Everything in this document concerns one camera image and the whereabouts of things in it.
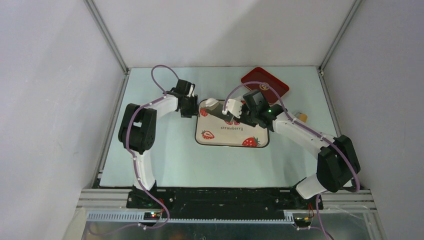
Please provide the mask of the white dough piece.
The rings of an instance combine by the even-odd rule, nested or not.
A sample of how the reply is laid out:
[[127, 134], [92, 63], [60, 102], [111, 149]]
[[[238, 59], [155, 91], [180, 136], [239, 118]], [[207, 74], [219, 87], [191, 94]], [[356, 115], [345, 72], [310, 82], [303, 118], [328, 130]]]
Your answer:
[[209, 108], [216, 105], [219, 101], [215, 98], [208, 98], [205, 100], [205, 107]]

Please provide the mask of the strawberry print tray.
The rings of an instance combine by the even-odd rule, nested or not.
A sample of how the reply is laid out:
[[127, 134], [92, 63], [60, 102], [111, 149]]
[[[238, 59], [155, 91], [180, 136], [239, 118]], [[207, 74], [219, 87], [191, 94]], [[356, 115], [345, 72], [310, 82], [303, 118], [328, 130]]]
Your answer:
[[206, 111], [205, 100], [199, 104], [194, 138], [208, 146], [264, 148], [270, 142], [268, 129], [217, 118]]

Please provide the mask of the red lacquer tray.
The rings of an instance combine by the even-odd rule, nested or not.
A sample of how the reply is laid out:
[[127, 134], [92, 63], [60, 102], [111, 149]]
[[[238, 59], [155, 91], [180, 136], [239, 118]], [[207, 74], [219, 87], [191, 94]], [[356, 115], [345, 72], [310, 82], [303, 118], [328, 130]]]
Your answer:
[[240, 81], [242, 84], [248, 82], [261, 82], [261, 84], [250, 83], [245, 87], [249, 90], [260, 90], [270, 105], [277, 103], [279, 99], [290, 90], [287, 84], [279, 80], [277, 77], [262, 67], [255, 67], [245, 76], [243, 76]]

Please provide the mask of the wooden dough roller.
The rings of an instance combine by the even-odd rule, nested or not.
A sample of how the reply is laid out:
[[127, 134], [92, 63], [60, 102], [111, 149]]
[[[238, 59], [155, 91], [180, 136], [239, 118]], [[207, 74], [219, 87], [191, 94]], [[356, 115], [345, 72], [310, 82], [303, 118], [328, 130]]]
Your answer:
[[306, 123], [308, 120], [308, 116], [305, 113], [297, 112], [294, 116], [303, 123]]

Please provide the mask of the metal spatula red handle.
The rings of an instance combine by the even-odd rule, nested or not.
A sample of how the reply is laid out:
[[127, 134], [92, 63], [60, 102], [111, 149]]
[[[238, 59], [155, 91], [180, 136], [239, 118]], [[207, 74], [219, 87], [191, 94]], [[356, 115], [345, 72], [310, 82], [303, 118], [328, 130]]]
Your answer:
[[224, 106], [224, 101], [218, 101], [218, 103], [212, 107], [205, 107], [205, 111], [209, 115], [217, 117], [218, 119], [224, 120], [226, 122], [234, 122], [236, 118], [232, 117], [231, 115], [230, 116], [224, 115], [222, 113], [223, 106]]

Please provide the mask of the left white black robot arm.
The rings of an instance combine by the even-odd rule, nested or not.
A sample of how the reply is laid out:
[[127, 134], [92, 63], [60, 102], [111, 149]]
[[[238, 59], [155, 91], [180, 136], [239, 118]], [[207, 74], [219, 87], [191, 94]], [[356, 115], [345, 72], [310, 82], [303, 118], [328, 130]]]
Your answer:
[[158, 194], [151, 190], [156, 183], [153, 174], [151, 148], [157, 131], [157, 120], [171, 112], [180, 112], [182, 118], [197, 116], [198, 96], [196, 85], [179, 79], [176, 87], [144, 105], [130, 103], [126, 106], [118, 131], [118, 140], [132, 155], [134, 165], [134, 186], [143, 190], [138, 201], [145, 208], [153, 208], [158, 202]]

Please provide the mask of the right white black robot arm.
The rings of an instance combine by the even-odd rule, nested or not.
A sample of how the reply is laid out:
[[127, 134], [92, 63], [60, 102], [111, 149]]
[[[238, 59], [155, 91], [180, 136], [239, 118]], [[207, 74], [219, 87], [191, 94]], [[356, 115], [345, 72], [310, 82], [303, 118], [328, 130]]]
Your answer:
[[324, 192], [336, 193], [350, 180], [355, 182], [353, 190], [359, 191], [361, 167], [353, 142], [346, 135], [334, 137], [307, 126], [285, 107], [269, 105], [259, 90], [228, 100], [226, 110], [239, 122], [289, 138], [315, 157], [316, 172], [296, 183], [290, 196], [295, 208], [304, 209], [311, 197]]

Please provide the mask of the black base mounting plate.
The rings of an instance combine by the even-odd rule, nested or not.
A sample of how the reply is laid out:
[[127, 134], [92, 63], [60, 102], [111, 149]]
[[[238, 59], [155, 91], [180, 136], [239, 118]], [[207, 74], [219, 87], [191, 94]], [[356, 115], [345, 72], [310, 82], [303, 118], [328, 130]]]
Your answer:
[[320, 198], [303, 199], [279, 187], [132, 187], [126, 208], [158, 209], [164, 217], [194, 220], [283, 220], [288, 210], [323, 210]]

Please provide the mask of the aluminium frame rail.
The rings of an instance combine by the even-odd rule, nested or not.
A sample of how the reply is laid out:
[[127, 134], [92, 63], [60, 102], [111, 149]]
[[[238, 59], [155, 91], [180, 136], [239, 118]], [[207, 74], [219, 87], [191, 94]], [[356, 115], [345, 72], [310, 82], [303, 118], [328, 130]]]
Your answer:
[[303, 199], [287, 188], [159, 187], [150, 198], [130, 189], [84, 189], [77, 202], [90, 221], [138, 223], [292, 223], [317, 213], [373, 214], [369, 190]]

